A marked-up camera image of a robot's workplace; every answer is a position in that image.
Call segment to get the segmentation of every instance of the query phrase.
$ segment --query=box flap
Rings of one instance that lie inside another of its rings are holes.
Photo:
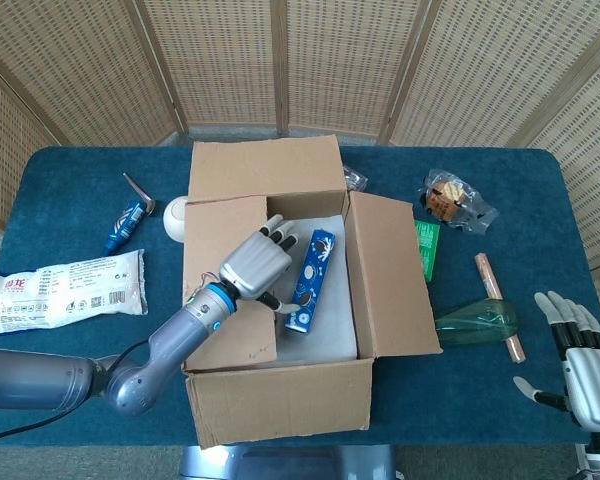
[[[346,190],[335,135],[193,146],[192,201],[331,190]]]
[[[267,220],[265,197],[185,207],[184,292],[187,300],[204,272],[220,263]],[[274,314],[259,302],[238,301],[238,311],[185,362],[186,371],[269,362],[277,358]]]
[[[187,379],[202,448],[369,427],[373,359]]]
[[[411,204],[359,192],[349,199],[375,356],[442,352]]]

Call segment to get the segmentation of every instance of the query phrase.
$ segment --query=white cup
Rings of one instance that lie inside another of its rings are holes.
[[[186,196],[174,198],[164,209],[164,215],[162,216],[167,235],[179,243],[184,243],[184,207],[186,204]]]

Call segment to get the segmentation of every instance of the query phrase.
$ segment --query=robotic arm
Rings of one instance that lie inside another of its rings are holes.
[[[298,241],[292,227],[276,215],[234,250],[218,281],[194,292],[151,335],[144,365],[124,354],[91,360],[0,350],[0,409],[70,411],[100,395],[122,414],[146,412],[182,362],[236,312],[238,299],[257,300],[281,313],[298,308],[267,293],[291,265],[286,250]]]
[[[529,399],[564,412],[590,432],[586,447],[587,468],[570,480],[593,475],[600,479],[600,324],[582,305],[565,300],[555,292],[536,293],[535,300],[547,317],[562,361],[566,395],[532,387],[522,377],[514,377],[518,389]]]

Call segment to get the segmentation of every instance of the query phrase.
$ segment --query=blue tablecloth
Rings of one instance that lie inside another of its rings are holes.
[[[485,296],[473,257],[489,255],[505,298],[515,305],[527,362],[515,365],[503,344],[449,348],[442,355],[381,358],[374,365],[371,428],[282,439],[282,444],[557,443],[584,440],[568,415],[524,398],[512,377],[561,392],[562,373],[550,330],[533,302],[554,289],[600,306],[556,160],[541,150],[492,148],[342,148],[343,161],[369,177],[368,192],[414,203],[429,219],[418,189],[432,167],[454,172],[500,211],[486,236],[443,227],[429,293],[439,311]],[[182,245],[162,228],[162,210],[187,192],[190,148],[47,148],[30,159],[0,253],[15,272],[98,257],[113,221],[134,193],[129,172],[161,202],[123,251],[145,249],[147,316],[106,315],[57,330],[0,337],[0,347],[100,357],[147,337],[180,306]],[[48,412],[1,412],[0,431]],[[114,414],[100,399],[45,428],[10,437],[18,445],[195,444],[184,389],[176,375],[142,417]]]

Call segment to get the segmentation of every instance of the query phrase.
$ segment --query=white snack bag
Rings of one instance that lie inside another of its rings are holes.
[[[57,328],[101,313],[145,315],[143,253],[0,276],[0,333]]]

